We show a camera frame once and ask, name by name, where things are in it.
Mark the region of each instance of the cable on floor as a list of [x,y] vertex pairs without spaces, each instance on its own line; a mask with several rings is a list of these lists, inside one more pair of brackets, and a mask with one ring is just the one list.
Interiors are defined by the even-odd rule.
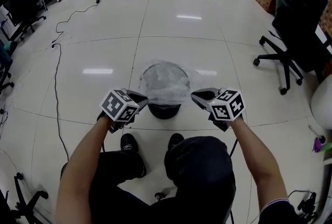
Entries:
[[59,132],[59,138],[62,142],[64,151],[66,152],[67,155],[67,161],[69,161],[69,155],[68,155],[68,151],[66,149],[66,146],[62,140],[61,137],[61,133],[60,133],[60,124],[59,124],[59,99],[58,99],[58,92],[57,92],[57,74],[58,74],[58,68],[59,68],[59,64],[60,64],[60,59],[61,59],[61,44],[53,44],[52,47],[54,47],[55,45],[59,45],[60,46],[60,54],[59,54],[59,60],[58,60],[58,64],[57,64],[57,69],[56,69],[56,74],[54,76],[54,91],[56,93],[56,99],[57,99],[57,123],[58,123],[58,132]]
[[[234,142],[234,145],[233,145],[232,151],[231,151],[230,154],[229,154],[230,157],[232,157],[232,155],[233,155],[233,153],[234,153],[234,150],[235,150],[237,144],[238,144],[238,139],[236,139],[235,142]],[[232,210],[230,211],[230,219],[231,219],[231,221],[232,221],[232,224],[234,224],[234,218],[233,218],[233,212],[232,212]]]
[[94,6],[97,6],[98,4],[99,4],[99,3],[96,3],[96,4],[93,5],[93,6],[89,6],[89,7],[88,7],[86,10],[84,10],[84,11],[78,11],[78,10],[75,10],[75,11],[70,15],[70,17],[69,17],[69,19],[68,19],[67,21],[61,21],[61,22],[59,22],[59,23],[57,24],[57,26],[56,26],[56,32],[57,32],[57,33],[60,33],[60,34],[59,34],[59,36],[58,36],[55,40],[52,41],[52,43],[55,43],[55,42],[60,38],[60,36],[64,33],[64,31],[58,31],[58,25],[59,25],[59,24],[62,24],[62,23],[68,23],[69,20],[72,18],[72,15],[73,15],[74,13],[76,13],[76,12],[78,12],[78,13],[84,13],[84,12],[88,11],[89,8],[94,7]]
[[52,41],[52,48],[54,48],[56,45],[59,45],[60,46],[60,54],[59,54],[59,60],[58,60],[58,64],[57,64],[57,68],[56,68],[56,74],[54,75],[54,91],[56,93],[56,100],[57,100],[57,124],[58,124],[58,135],[59,135],[59,138],[61,140],[61,143],[63,145],[63,148],[64,148],[64,151],[66,152],[66,155],[67,155],[67,161],[69,161],[69,155],[68,155],[68,151],[67,151],[67,148],[66,148],[66,145],[61,137],[61,133],[60,133],[60,123],[59,123],[59,99],[58,99],[58,91],[57,91],[57,74],[58,74],[58,69],[59,69],[59,64],[60,64],[60,59],[61,59],[61,44],[59,43],[55,43],[59,37],[64,33],[64,31],[58,31],[58,25],[61,24],[61,23],[68,23],[69,20],[71,19],[72,15],[76,12],[79,12],[79,13],[83,13],[83,12],[86,12],[89,8],[91,7],[94,7],[94,6],[97,6],[99,3],[96,3],[95,5],[93,6],[89,6],[86,10],[84,11],[78,11],[78,10],[75,10],[69,17],[69,19],[67,21],[61,21],[57,24],[57,27],[56,27],[56,32],[57,33],[60,33],[60,35]]

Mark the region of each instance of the chair wheel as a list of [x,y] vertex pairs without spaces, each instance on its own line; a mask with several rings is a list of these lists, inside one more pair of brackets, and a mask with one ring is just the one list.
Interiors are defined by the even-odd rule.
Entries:
[[265,43],[265,40],[261,38],[261,39],[259,40],[259,44],[260,44],[260,45],[264,45],[264,43]]
[[287,89],[286,88],[283,88],[280,90],[280,94],[281,95],[285,95],[287,93]]
[[48,199],[48,193],[45,191],[40,191],[40,196],[44,199]]
[[18,180],[23,180],[23,175],[19,172],[16,174],[16,177]]
[[255,60],[254,60],[253,64],[254,64],[254,65],[256,65],[256,66],[258,66],[258,65],[259,65],[259,63],[260,63],[260,61],[259,61],[257,58],[255,58]]

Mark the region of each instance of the office chair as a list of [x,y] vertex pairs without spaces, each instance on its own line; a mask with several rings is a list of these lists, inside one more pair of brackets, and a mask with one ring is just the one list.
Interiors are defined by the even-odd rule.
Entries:
[[46,19],[45,16],[37,17],[38,8],[32,0],[8,0],[4,3],[4,7],[8,10],[7,16],[11,20],[14,26],[20,24],[17,31],[11,37],[15,39],[17,35],[22,32],[20,39],[24,40],[23,35],[27,32],[28,28],[31,28],[32,32],[35,32],[32,28],[32,24],[40,19]]
[[6,192],[6,197],[4,197],[0,190],[0,211],[2,212],[0,214],[0,222],[5,224],[16,224],[16,219],[24,216],[29,224],[43,224],[34,216],[33,208],[35,207],[39,197],[48,199],[48,193],[45,191],[37,191],[31,198],[30,202],[26,204],[18,182],[18,180],[23,180],[23,175],[17,173],[16,176],[14,176],[14,180],[17,195],[19,197],[19,202],[16,203],[17,210],[11,210],[7,204],[8,191]]
[[327,5],[327,0],[282,0],[283,6],[276,10],[272,25],[275,27],[280,39],[287,47],[286,51],[280,49],[272,41],[262,36],[259,43],[270,45],[276,54],[259,55],[254,60],[258,66],[260,60],[279,60],[283,63],[286,88],[280,89],[281,95],[285,95],[290,89],[289,67],[299,76],[296,80],[302,84],[303,75],[293,61],[304,71],[315,71],[319,82],[324,80],[323,65],[332,55],[327,47],[332,44],[331,37],[325,32],[327,41],[322,43],[315,31],[320,17]]

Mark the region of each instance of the black bucket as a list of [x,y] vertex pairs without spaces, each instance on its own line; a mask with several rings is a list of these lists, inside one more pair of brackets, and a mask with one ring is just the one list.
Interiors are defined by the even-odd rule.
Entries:
[[150,112],[153,116],[158,119],[166,120],[174,117],[178,110],[180,110],[181,104],[177,105],[157,105],[157,104],[148,104]]

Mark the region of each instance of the black cable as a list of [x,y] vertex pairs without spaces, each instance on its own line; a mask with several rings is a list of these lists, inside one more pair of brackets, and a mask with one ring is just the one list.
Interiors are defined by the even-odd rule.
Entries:
[[59,37],[64,33],[64,31],[58,31],[58,25],[59,25],[59,24],[61,24],[61,23],[68,23],[69,20],[71,19],[72,15],[73,15],[74,13],[76,13],[76,12],[84,13],[84,12],[86,12],[89,8],[94,7],[94,6],[97,6],[97,5],[98,5],[98,4],[95,4],[95,5],[93,5],[93,6],[89,6],[89,7],[88,7],[86,10],[84,10],[84,11],[78,11],[78,10],[75,10],[75,11],[71,14],[71,16],[69,17],[69,19],[68,19],[67,21],[61,21],[61,22],[59,22],[59,23],[57,24],[57,26],[56,26],[56,32],[57,32],[57,33],[60,33],[60,34],[59,34],[59,36],[58,36],[55,40],[52,41],[52,43],[55,43],[55,42],[59,39]]
[[234,224],[234,218],[233,218],[233,213],[232,210],[230,211],[230,220],[232,221],[232,223]]
[[230,155],[229,155],[230,157],[232,157],[233,152],[234,152],[234,150],[235,150],[237,144],[238,144],[238,139],[235,140],[235,143],[234,143],[234,145],[233,145],[232,151],[230,152]]
[[[235,150],[237,144],[238,144],[238,139],[236,139],[235,142],[234,142],[234,145],[233,145],[232,151],[230,152],[230,155],[229,155],[230,157],[232,157],[232,155],[233,155],[233,153],[234,153],[234,150]],[[232,210],[230,211],[230,219],[231,219],[231,221],[232,221],[232,224],[234,224],[234,218],[233,218],[233,212],[232,212]]]
[[56,93],[56,99],[57,99],[57,123],[58,123],[58,132],[59,132],[59,138],[62,142],[62,145],[63,145],[63,148],[64,148],[64,151],[66,151],[66,155],[67,155],[67,161],[69,161],[69,155],[68,155],[68,151],[66,149],[66,146],[61,138],[61,134],[60,134],[60,124],[59,124],[59,99],[58,99],[58,92],[57,92],[57,74],[58,74],[58,68],[59,68],[59,64],[60,64],[60,58],[61,58],[61,44],[53,44],[52,45],[52,48],[55,46],[55,45],[59,45],[60,46],[60,54],[59,54],[59,60],[58,60],[58,64],[57,64],[57,69],[56,69],[56,74],[54,76],[54,91]]
[[296,193],[296,192],[299,192],[299,193],[311,193],[313,194],[313,192],[311,191],[303,191],[303,190],[294,190],[293,192],[291,192],[288,196],[288,198],[293,194],[293,193]]

